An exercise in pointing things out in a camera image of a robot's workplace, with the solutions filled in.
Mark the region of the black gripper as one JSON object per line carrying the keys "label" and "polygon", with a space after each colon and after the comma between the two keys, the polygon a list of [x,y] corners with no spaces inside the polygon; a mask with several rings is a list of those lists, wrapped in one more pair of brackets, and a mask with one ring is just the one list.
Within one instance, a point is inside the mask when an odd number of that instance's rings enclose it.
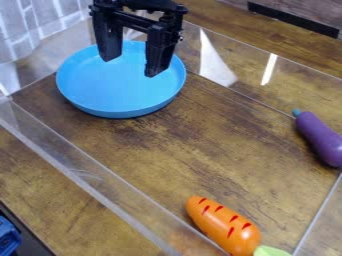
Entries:
{"label": "black gripper", "polygon": [[[155,21],[125,12],[125,8],[160,12],[161,17]],[[101,59],[108,62],[121,55],[124,27],[147,33],[144,75],[155,77],[169,67],[187,13],[172,0],[93,0],[89,15]]]}

